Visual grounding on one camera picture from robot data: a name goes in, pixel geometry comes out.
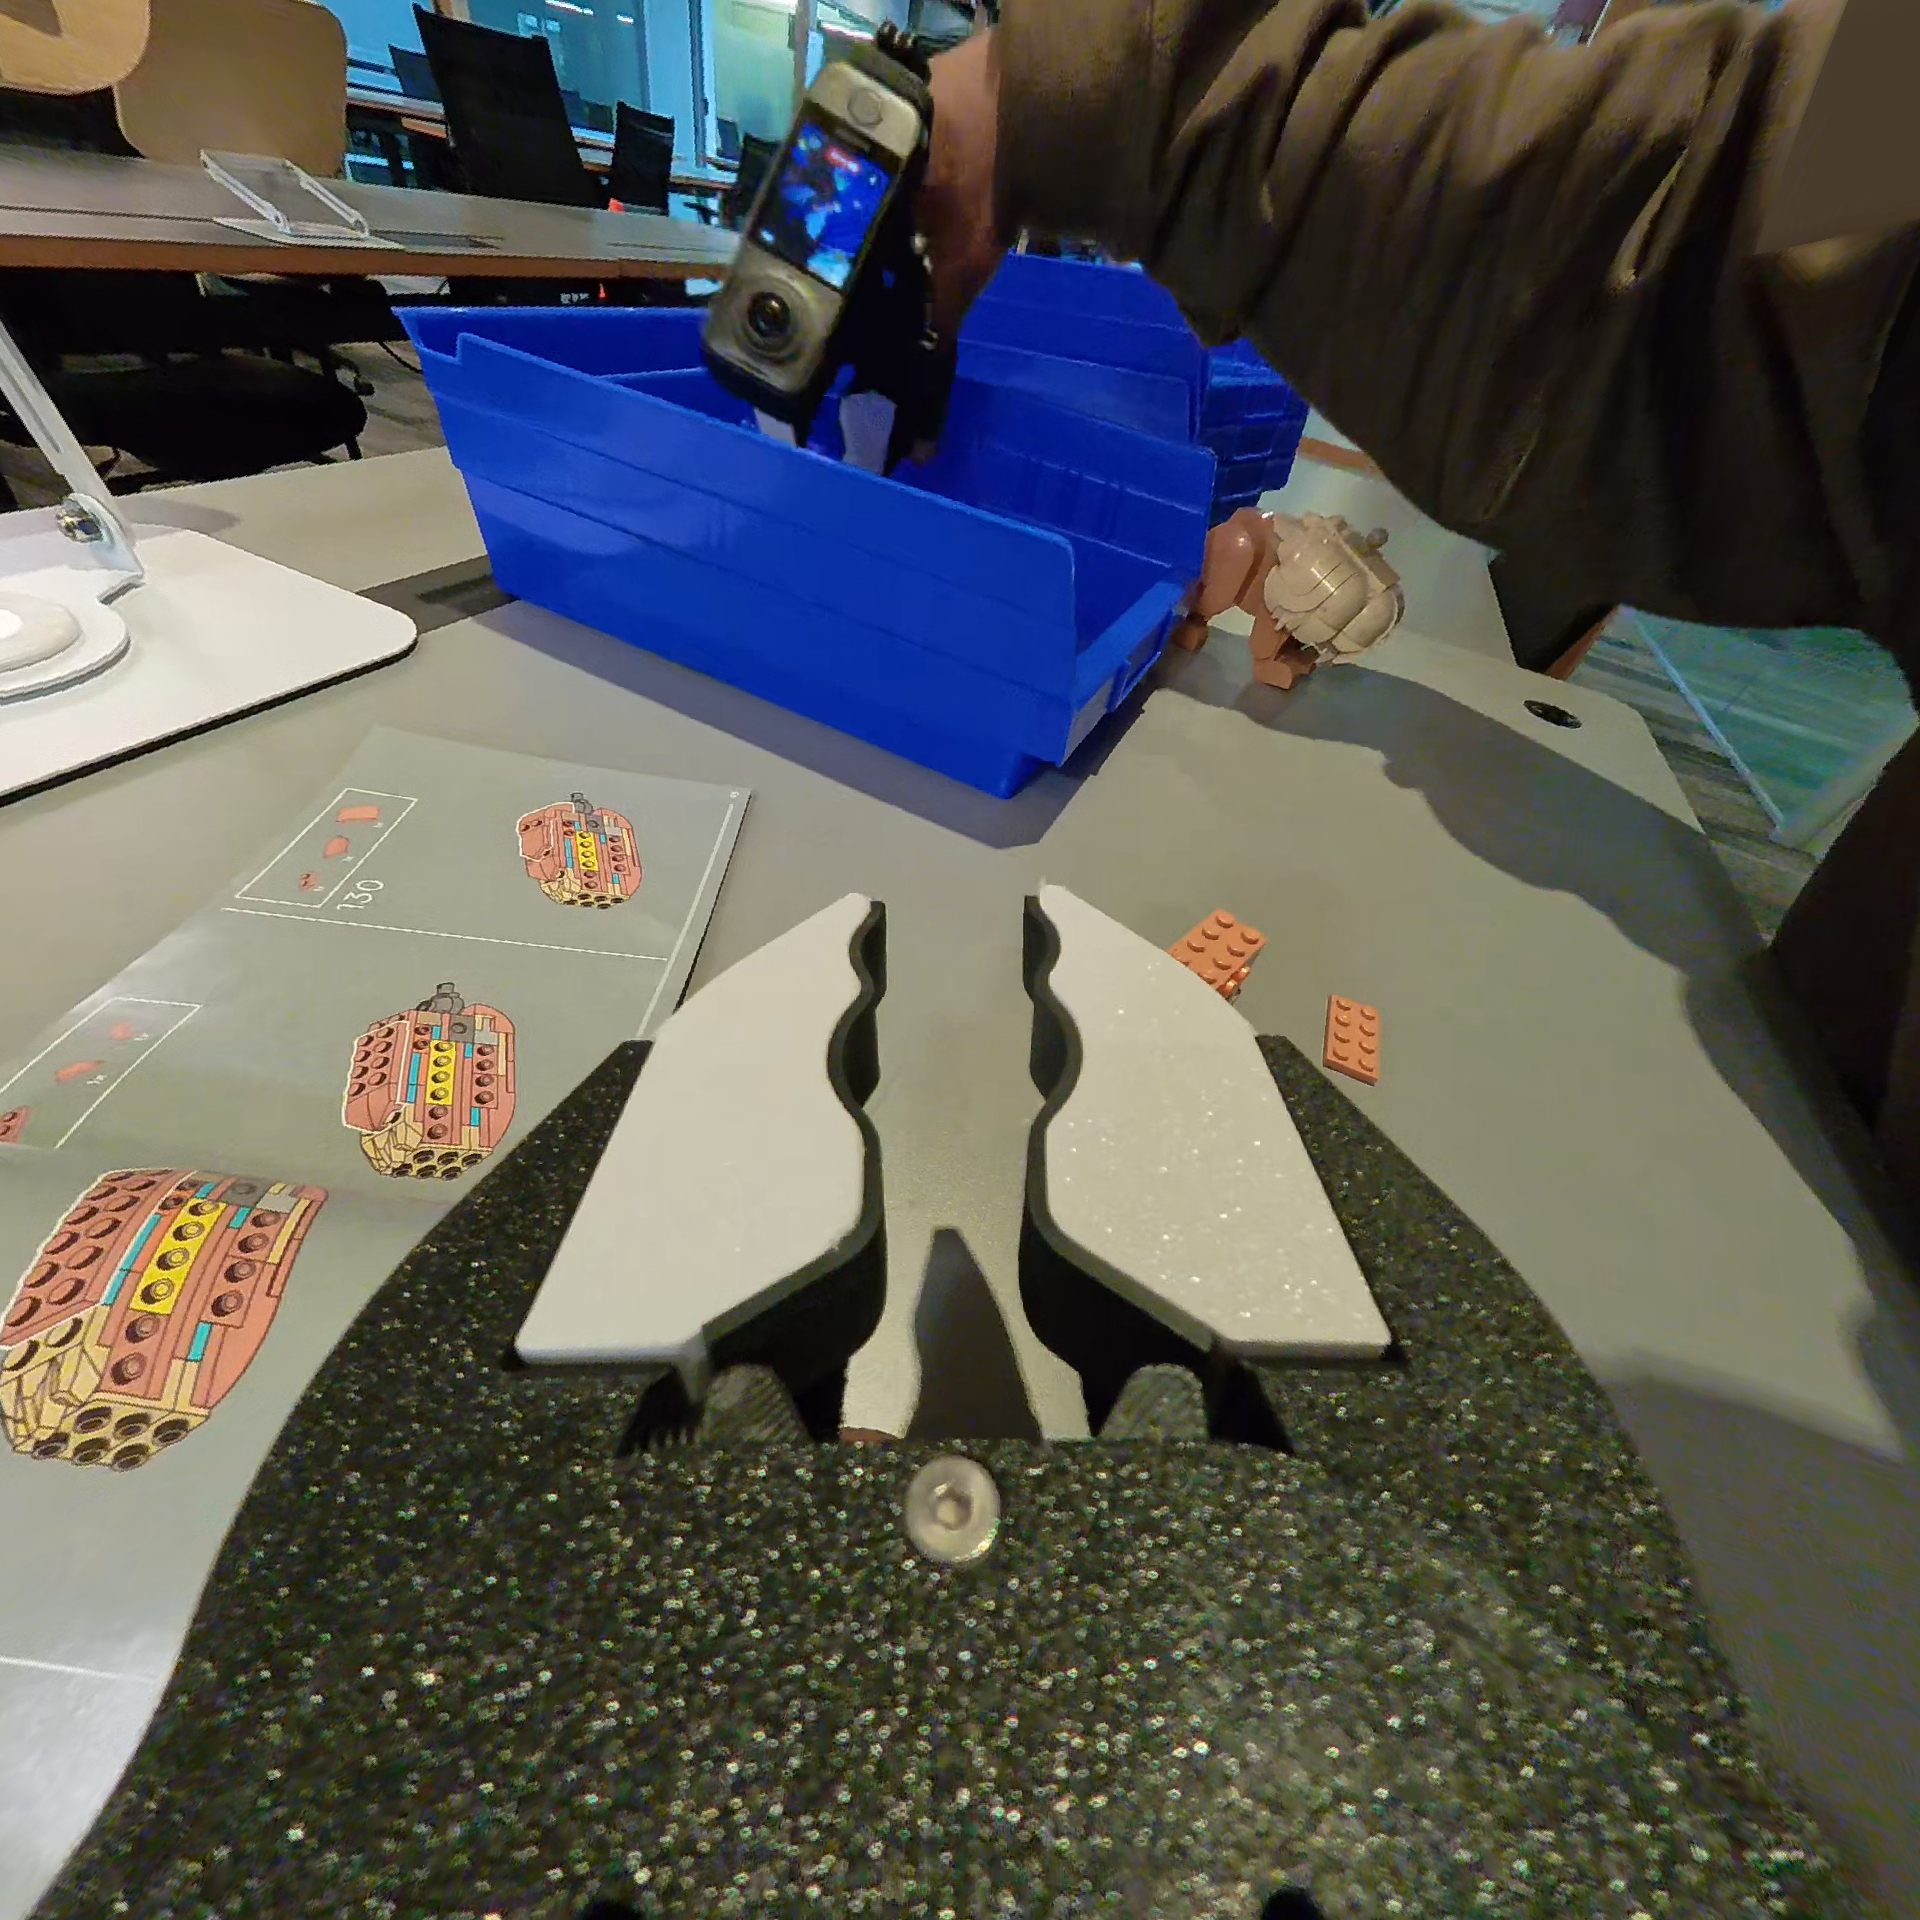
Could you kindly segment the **stacked blue plastic bin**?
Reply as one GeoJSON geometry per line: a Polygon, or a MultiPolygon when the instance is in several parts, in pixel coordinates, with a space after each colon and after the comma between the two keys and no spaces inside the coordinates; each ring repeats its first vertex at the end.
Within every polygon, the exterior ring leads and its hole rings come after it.
{"type": "Polygon", "coordinates": [[[1307,402],[1255,347],[1207,349],[1192,438],[1213,459],[1211,524],[1287,484],[1305,420],[1307,402]]]}

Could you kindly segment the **clear acrylic sign holder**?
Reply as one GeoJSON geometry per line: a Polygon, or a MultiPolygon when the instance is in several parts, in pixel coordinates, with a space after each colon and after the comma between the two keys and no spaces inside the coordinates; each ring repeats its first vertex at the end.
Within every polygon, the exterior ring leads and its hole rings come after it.
{"type": "Polygon", "coordinates": [[[206,178],[242,209],[240,214],[219,217],[235,231],[261,234],[283,245],[343,249],[385,245],[357,209],[285,157],[203,150],[198,162],[206,178]]]}

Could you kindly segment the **building instruction booklet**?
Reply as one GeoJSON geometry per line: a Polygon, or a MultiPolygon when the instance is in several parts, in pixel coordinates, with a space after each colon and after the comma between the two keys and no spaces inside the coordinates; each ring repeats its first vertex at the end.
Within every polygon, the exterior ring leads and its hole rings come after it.
{"type": "Polygon", "coordinates": [[[351,1318],[673,1011],[746,810],[377,729],[5,1067],[5,1671],[170,1671],[351,1318]]]}

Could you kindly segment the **grey desk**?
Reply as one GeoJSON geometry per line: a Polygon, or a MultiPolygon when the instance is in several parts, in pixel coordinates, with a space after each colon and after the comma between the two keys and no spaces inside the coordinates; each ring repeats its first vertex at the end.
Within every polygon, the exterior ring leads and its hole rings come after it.
{"type": "Polygon", "coordinates": [[[745,785],[688,997],[882,903],[847,1418],[918,1420],[661,1447],[661,1367],[511,1358],[617,1044],[307,1378],[170,1671],[5,1671],[5,1915],[1915,1915],[1910,1241],[1632,711],[1419,633],[1280,698],[1230,636],[998,802],[445,614],[5,807],[5,1052],[377,729],[745,785]],[[1120,1334],[1050,1321],[1025,1213],[1046,882],[1263,933],[1231,1005],[1391,1342],[1253,1362],[1253,1445],[1086,1438],[1120,1334]]]}

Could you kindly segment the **person's right hand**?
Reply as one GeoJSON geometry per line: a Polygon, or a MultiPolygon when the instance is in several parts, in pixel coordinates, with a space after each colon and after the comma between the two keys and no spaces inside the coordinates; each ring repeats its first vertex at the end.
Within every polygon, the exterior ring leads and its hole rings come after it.
{"type": "Polygon", "coordinates": [[[931,310],[957,335],[1013,241],[997,205],[1002,30],[987,27],[931,58],[931,124],[918,191],[931,310]]]}

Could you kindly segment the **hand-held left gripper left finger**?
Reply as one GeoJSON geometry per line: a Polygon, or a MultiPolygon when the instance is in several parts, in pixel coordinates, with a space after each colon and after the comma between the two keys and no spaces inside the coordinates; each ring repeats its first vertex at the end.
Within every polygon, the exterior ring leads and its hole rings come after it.
{"type": "Polygon", "coordinates": [[[663,1022],[514,1353],[534,1369],[655,1367],[698,1402],[757,1362],[805,1394],[885,1302],[867,1116],[885,910],[841,895],[663,1022]]]}

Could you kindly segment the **white stand base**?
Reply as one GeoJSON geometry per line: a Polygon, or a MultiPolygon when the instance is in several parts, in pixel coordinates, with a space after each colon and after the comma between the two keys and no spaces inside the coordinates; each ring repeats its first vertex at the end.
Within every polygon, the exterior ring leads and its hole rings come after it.
{"type": "Polygon", "coordinates": [[[415,650],[409,614],[209,534],[85,548],[5,516],[1,795],[214,729],[415,650]]]}

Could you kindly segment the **brown toy brick animal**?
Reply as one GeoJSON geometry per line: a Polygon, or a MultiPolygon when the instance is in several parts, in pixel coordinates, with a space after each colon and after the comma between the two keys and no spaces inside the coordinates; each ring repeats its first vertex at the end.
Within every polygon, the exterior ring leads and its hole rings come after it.
{"type": "Polygon", "coordinates": [[[1197,651],[1211,622],[1235,609],[1253,620],[1247,654],[1259,686],[1289,690],[1318,665],[1357,658],[1405,613],[1385,542],[1385,529],[1361,533],[1337,514],[1235,510],[1207,533],[1168,644],[1197,651]]]}

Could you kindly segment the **black mesh chair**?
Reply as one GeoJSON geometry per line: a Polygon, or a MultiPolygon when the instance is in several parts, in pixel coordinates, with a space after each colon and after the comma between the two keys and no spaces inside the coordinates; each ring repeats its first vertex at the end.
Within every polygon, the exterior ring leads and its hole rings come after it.
{"type": "Polygon", "coordinates": [[[601,178],[583,159],[541,38],[415,9],[447,142],[479,198],[602,209],[601,178]]]}

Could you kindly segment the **person's right forearm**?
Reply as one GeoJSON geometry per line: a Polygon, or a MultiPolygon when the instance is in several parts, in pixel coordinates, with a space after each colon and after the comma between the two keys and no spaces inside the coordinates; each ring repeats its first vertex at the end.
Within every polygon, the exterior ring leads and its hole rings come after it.
{"type": "Polygon", "coordinates": [[[997,210],[1243,339],[1523,593],[1915,677],[1915,221],[1765,246],[1863,4],[1002,4],[997,210]]]}

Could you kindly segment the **blue plastic bin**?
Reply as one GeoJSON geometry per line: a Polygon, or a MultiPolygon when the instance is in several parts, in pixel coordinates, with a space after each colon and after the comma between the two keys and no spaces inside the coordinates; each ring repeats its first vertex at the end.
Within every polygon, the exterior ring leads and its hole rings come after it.
{"type": "Polygon", "coordinates": [[[498,585],[997,798],[1064,765],[1161,655],[1213,455],[957,378],[930,462],[790,449],[690,306],[401,318],[498,585]]]}
{"type": "Polygon", "coordinates": [[[1211,524],[1287,484],[1305,420],[1307,402],[1255,347],[1207,349],[1192,438],[1213,459],[1211,524]]]}

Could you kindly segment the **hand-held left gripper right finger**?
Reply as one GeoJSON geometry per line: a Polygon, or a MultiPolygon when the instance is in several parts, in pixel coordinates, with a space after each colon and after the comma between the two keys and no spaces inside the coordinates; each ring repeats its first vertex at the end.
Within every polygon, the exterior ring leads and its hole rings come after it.
{"type": "Polygon", "coordinates": [[[1255,1028],[1062,884],[1023,903],[1025,1213],[1064,1270],[1201,1355],[1373,1362],[1391,1334],[1255,1028]]]}

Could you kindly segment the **person's body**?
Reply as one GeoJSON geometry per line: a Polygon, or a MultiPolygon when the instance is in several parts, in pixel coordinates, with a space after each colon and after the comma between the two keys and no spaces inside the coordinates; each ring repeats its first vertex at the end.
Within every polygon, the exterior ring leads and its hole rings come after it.
{"type": "Polygon", "coordinates": [[[1882,765],[1770,961],[1887,1174],[1917,1179],[1917,738],[1882,765]]]}

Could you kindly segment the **long wooden table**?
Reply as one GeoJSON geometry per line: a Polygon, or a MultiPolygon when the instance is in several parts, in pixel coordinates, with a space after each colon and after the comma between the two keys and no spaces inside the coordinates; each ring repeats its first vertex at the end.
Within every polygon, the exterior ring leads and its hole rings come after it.
{"type": "Polygon", "coordinates": [[[717,282],[731,231],[650,212],[557,209],[334,183],[375,246],[242,228],[247,205],[200,162],[5,148],[1,263],[11,270],[265,273],[525,282],[717,282]]]}

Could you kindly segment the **wooden chair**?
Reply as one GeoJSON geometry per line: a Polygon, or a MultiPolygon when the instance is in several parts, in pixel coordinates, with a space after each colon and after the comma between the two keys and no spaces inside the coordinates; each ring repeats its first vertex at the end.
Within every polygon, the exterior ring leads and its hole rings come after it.
{"type": "Polygon", "coordinates": [[[307,3],[149,3],[141,60],[112,89],[113,124],[143,159],[203,153],[343,172],[346,38],[307,3]]]}

